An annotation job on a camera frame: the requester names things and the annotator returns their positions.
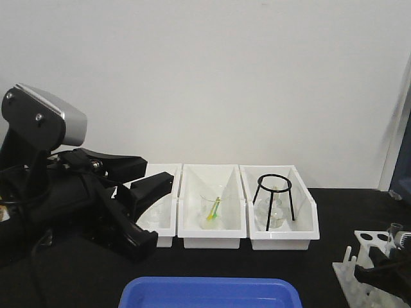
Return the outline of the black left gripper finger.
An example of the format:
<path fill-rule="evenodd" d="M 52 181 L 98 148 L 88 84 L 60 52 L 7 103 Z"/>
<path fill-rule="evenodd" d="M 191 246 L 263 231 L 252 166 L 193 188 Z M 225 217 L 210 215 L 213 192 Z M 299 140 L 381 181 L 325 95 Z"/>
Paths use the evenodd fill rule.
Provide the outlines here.
<path fill-rule="evenodd" d="M 157 247 L 158 233 L 143 229 L 137 220 L 163 196 L 171 193 L 173 175 L 162 172 L 132 182 L 130 187 L 115 185 L 113 194 L 96 186 L 96 208 L 83 236 L 118 255 L 139 262 Z"/>
<path fill-rule="evenodd" d="M 114 182 L 127 183 L 145 176 L 147 161 L 138 156 L 110 155 L 79 148 L 89 161 L 90 170 Z"/>

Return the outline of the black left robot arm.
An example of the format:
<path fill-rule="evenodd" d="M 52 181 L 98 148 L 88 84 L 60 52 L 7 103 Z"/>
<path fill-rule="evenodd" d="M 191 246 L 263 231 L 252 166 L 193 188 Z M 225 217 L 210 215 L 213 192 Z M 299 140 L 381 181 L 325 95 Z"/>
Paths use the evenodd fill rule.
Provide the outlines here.
<path fill-rule="evenodd" d="M 158 233 L 138 219 L 172 190 L 174 177 L 146 175 L 146 160 L 85 148 L 60 151 L 40 164 L 1 168 L 1 264 L 33 255 L 42 244 L 70 235 L 141 261 L 156 249 Z"/>

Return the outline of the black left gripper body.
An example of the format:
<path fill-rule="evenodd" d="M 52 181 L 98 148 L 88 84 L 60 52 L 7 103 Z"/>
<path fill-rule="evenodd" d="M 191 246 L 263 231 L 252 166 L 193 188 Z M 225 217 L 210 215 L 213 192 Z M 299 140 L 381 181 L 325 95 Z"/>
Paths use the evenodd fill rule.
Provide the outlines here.
<path fill-rule="evenodd" d="M 96 186 L 112 192 L 122 184 L 92 173 L 78 149 L 61 152 L 56 162 L 42 160 L 33 185 L 30 174 L 22 164 L 1 166 L 1 204 L 10 216 L 1 222 L 1 253 L 22 253 L 48 231 L 85 232 L 96 208 Z"/>

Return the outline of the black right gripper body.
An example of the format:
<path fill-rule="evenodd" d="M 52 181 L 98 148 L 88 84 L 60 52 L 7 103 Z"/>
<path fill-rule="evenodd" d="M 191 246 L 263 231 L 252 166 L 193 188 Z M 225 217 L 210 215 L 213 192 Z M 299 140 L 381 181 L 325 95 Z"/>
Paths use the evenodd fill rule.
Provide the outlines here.
<path fill-rule="evenodd" d="M 399 231 L 394 239 L 395 249 L 391 249 L 390 255 L 397 253 L 401 257 L 398 265 L 399 285 L 393 287 L 400 298 L 410 298 L 410 231 Z"/>

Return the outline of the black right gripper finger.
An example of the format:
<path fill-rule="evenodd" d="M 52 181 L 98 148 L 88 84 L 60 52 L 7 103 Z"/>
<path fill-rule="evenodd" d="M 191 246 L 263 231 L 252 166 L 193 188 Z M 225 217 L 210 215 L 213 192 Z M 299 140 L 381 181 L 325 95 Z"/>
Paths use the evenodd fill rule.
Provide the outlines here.
<path fill-rule="evenodd" d="M 354 276 L 357 281 L 371 286 L 396 286 L 401 280 L 398 276 L 398 265 L 401 257 L 394 253 L 387 257 L 379 248 L 372 246 L 368 254 L 372 267 L 356 265 Z"/>

